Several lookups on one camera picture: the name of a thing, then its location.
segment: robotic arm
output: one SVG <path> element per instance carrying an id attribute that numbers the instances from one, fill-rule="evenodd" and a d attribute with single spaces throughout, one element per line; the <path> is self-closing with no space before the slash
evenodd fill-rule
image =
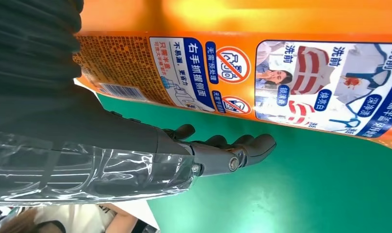
<path id="1" fill-rule="evenodd" d="M 275 148 L 268 135 L 232 144 L 185 142 L 105 111 L 72 61 L 81 0 L 0 0 L 0 205 L 97 203 L 187 190 L 197 176 L 234 172 Z"/>

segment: green table surface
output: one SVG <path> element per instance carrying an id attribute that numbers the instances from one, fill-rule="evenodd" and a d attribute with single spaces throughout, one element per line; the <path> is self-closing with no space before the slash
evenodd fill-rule
<path id="1" fill-rule="evenodd" d="M 191 123 L 189 140 L 270 133 L 262 163 L 198 178 L 149 200 L 162 233 L 392 233 L 392 150 L 366 140 L 100 96 L 103 106 L 160 128 Z"/>

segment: blue label banner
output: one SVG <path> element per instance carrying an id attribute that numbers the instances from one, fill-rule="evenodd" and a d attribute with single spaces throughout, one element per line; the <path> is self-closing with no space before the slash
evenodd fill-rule
<path id="1" fill-rule="evenodd" d="M 202 44 L 194 38 L 184 38 L 183 41 L 186 63 L 196 98 L 206 106 L 214 108 L 206 78 Z"/>
<path id="2" fill-rule="evenodd" d="M 362 137 L 380 137 L 392 127 L 392 88 L 387 97 L 370 119 L 369 123 L 357 134 Z"/>

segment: clear plastic cover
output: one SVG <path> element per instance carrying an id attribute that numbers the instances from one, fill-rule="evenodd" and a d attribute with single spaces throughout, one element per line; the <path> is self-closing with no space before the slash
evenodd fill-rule
<path id="1" fill-rule="evenodd" d="M 192 155 L 102 149 L 0 132 L 0 206 L 98 203 L 184 192 Z"/>

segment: orange detergent bottle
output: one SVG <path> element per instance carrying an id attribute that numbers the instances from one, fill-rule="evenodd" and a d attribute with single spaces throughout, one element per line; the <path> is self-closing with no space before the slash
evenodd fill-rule
<path id="1" fill-rule="evenodd" d="M 85 0 L 77 36 L 106 96 L 392 148 L 392 0 Z"/>

